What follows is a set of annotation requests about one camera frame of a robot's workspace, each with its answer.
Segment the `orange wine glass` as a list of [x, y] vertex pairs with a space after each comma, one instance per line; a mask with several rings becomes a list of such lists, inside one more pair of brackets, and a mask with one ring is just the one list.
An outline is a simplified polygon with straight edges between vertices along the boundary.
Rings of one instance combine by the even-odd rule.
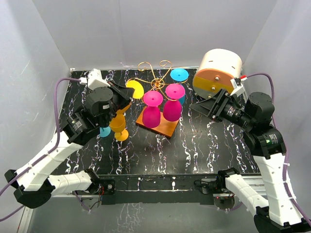
[[114, 137], [118, 141], [125, 141], [129, 133], [126, 130], [126, 121], [123, 114], [117, 114], [110, 122], [109, 127], [114, 132]]
[[141, 99], [145, 93], [142, 84], [136, 78], [128, 80], [125, 86], [115, 84], [115, 87], [121, 102], [118, 105], [117, 115], [123, 115], [131, 106], [132, 101]]

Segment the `magenta wine glass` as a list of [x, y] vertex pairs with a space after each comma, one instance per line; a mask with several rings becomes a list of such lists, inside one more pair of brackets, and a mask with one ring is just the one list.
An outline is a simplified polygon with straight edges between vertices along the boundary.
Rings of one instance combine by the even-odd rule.
[[142, 122], [147, 128], [155, 128], [160, 124], [159, 106], [163, 102], [163, 96], [158, 91], [148, 91], [144, 94], [143, 101], [147, 107], [143, 111]]
[[167, 121], [179, 120], [182, 112], [180, 99], [185, 95], [185, 89], [181, 84], [170, 84], [166, 87], [165, 94], [169, 98], [163, 108], [163, 116]]

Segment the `blue wine glass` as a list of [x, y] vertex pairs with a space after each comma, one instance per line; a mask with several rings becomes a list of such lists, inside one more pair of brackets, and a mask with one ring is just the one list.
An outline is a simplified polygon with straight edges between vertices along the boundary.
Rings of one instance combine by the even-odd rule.
[[109, 126], [107, 126], [107, 127], [100, 127], [99, 137], [105, 138], [105, 137], [109, 136], [110, 133], [111, 133], [111, 128]]
[[179, 101], [181, 105], [185, 102], [185, 88], [182, 85], [189, 77], [189, 73], [183, 68], [176, 68], [171, 71], [170, 77], [177, 83], [170, 84], [166, 88], [166, 95], [170, 100]]

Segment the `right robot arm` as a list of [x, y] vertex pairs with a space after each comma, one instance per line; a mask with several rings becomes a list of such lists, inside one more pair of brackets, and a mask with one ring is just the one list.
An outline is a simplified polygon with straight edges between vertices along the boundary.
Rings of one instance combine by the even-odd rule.
[[227, 120], [243, 130], [243, 139], [263, 180], [266, 196], [253, 189], [235, 168], [218, 171], [215, 188], [232, 192], [252, 214], [260, 233], [305, 233], [311, 220], [298, 206], [287, 172], [286, 146], [271, 124], [275, 107], [261, 92], [249, 95], [240, 105], [236, 95], [220, 90], [214, 97], [191, 105], [191, 109], [214, 122]]

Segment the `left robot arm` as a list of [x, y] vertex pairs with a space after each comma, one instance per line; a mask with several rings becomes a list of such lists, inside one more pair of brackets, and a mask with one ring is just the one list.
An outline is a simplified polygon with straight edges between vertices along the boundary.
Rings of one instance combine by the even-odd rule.
[[91, 90], [84, 103], [62, 125], [57, 124], [50, 143], [26, 165], [5, 173], [8, 185], [15, 188], [16, 201], [34, 209], [55, 195], [75, 191], [98, 192], [102, 182], [92, 169], [65, 175], [53, 175], [52, 172], [97, 137], [101, 128], [109, 126], [116, 119], [117, 112], [130, 105], [133, 94], [133, 88], [112, 82]]

